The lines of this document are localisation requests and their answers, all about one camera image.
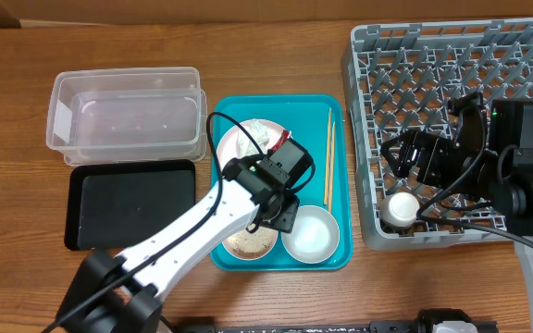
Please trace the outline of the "white tissue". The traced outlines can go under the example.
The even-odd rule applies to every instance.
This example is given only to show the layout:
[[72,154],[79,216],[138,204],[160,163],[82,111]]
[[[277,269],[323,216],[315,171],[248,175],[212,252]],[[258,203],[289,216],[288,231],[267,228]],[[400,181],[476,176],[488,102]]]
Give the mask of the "white tissue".
[[245,157],[258,153],[265,153],[270,141],[268,127],[257,119],[249,120],[242,124],[251,139],[240,131],[236,138],[236,153],[238,157]]

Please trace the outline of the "red snack wrapper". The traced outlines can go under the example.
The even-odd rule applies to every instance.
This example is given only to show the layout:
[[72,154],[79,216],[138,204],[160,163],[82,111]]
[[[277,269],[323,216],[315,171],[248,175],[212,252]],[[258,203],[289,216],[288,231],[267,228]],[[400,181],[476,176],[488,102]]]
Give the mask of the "red snack wrapper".
[[271,150],[277,151],[290,137],[291,137],[291,133],[288,130],[284,130],[283,132],[281,132],[279,139],[271,147]]

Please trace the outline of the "white cup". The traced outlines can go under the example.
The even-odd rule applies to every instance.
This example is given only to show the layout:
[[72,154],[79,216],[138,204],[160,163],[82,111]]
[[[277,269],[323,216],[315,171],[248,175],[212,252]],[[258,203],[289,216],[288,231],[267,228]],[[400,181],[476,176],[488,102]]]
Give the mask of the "white cup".
[[391,228],[410,228],[416,222],[419,201],[408,192],[396,192],[386,197],[379,206],[380,219]]

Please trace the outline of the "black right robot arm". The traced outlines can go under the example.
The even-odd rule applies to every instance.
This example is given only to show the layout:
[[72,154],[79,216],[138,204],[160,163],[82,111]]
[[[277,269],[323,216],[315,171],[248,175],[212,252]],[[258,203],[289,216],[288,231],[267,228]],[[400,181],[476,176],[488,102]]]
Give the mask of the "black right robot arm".
[[505,218],[505,229],[490,233],[514,242],[522,266],[533,330],[533,99],[497,99],[485,105],[473,92],[448,102],[458,118],[451,139],[409,129],[381,145],[392,174],[405,179],[417,168],[417,182],[437,188],[416,219],[459,229],[474,225],[462,218],[427,215],[429,207],[464,194],[469,210],[491,207]]

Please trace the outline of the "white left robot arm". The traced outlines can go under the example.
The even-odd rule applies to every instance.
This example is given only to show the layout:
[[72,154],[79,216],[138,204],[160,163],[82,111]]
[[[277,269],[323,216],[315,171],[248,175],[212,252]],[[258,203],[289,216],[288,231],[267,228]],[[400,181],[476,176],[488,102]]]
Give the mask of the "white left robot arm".
[[169,293],[225,239],[246,228],[292,230],[298,180],[315,171],[293,139],[266,155],[229,160],[211,191],[155,235],[115,256],[92,250],[47,330],[156,332]]

